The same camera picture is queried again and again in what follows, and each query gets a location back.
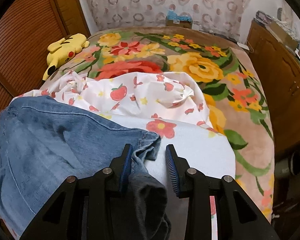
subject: blue denim fabric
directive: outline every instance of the blue denim fabric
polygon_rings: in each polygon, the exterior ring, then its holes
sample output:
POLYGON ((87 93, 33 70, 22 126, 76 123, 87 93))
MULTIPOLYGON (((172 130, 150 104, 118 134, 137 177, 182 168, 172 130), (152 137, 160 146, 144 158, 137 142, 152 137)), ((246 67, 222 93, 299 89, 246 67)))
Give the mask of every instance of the blue denim fabric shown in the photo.
POLYGON ((48 96, 17 98, 0 114, 0 216, 21 235, 66 177, 108 167, 126 143, 131 170, 147 173, 144 160, 156 159, 160 142, 48 96))

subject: pikachu plush toy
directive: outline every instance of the pikachu plush toy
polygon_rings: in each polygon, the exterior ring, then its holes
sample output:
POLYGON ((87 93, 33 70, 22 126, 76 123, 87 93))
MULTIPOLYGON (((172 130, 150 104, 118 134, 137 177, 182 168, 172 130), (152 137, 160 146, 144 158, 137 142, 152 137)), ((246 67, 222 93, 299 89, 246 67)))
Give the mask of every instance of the pikachu plush toy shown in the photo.
POLYGON ((47 56, 48 68, 45 71, 42 80, 46 81, 57 68, 74 58, 75 54, 82 51, 82 48, 89 46, 86 36, 83 34, 75 34, 67 38, 62 38, 49 45, 47 56))

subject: brown floral bedspread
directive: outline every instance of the brown floral bedspread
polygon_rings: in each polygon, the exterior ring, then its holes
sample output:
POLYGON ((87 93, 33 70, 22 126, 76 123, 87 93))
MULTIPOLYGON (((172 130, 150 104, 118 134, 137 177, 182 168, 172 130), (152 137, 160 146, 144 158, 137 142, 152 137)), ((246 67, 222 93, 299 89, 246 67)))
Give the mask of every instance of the brown floral bedspread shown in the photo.
POLYGON ((227 136, 236 156, 236 180, 270 220, 274 143, 262 86, 236 44, 178 27, 102 31, 90 46, 46 82, 74 70, 97 80, 129 72, 188 73, 201 88, 213 128, 227 136))

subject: metal screw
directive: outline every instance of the metal screw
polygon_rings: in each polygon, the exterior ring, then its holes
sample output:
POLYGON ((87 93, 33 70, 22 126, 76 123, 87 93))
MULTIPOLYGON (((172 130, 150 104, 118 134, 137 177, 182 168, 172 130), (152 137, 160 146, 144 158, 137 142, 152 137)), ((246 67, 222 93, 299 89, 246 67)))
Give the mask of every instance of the metal screw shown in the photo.
POLYGON ((67 179, 66 179, 67 182, 69 183, 72 183, 75 181, 75 176, 69 176, 67 179))
POLYGON ((223 179, 224 179, 226 182, 231 182, 231 181, 233 181, 233 178, 232 178, 230 175, 224 176, 223 179))
POLYGON ((187 172, 188 172, 189 174, 196 174, 196 173, 197 173, 197 170, 194 169, 194 168, 189 168, 189 169, 187 169, 187 172))
POLYGON ((104 174, 110 174, 110 173, 112 172, 112 169, 111 169, 111 168, 104 168, 104 169, 102 170, 102 172, 103 172, 104 174))

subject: wooden headboard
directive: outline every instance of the wooden headboard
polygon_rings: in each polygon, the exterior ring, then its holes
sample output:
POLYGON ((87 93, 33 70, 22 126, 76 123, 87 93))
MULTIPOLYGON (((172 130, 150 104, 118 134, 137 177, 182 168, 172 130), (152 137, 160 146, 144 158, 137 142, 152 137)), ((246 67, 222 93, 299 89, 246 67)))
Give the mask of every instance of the wooden headboard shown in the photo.
POLYGON ((70 1, 15 0, 1 17, 0 111, 13 97, 41 87, 49 44, 68 34, 90 35, 79 1, 70 1))

